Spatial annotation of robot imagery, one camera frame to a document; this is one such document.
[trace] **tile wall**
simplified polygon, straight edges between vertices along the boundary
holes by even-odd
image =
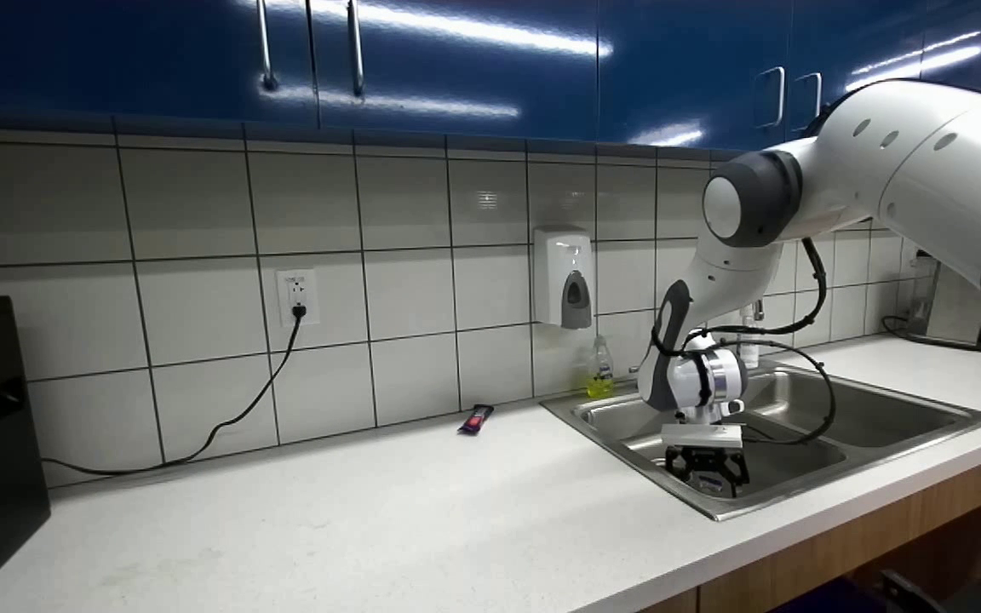
[[[42,450],[88,467],[192,454],[284,357],[284,270],[317,273],[322,317],[207,455],[570,396],[595,330],[627,372],[657,288],[691,257],[704,172],[656,156],[0,129],[0,296]],[[590,330],[532,321],[528,235],[551,226],[595,238]],[[860,226],[823,252],[835,288],[793,339],[874,333],[900,305],[905,244]],[[786,247],[766,322],[812,300],[809,257]]]

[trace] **robotic arm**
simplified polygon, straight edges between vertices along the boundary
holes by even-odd
[[[765,296],[791,238],[874,213],[981,286],[981,96],[868,84],[819,137],[718,165],[702,213],[709,231],[687,274],[667,286],[641,366],[648,404],[687,426],[727,420],[745,389],[738,357],[700,327]]]

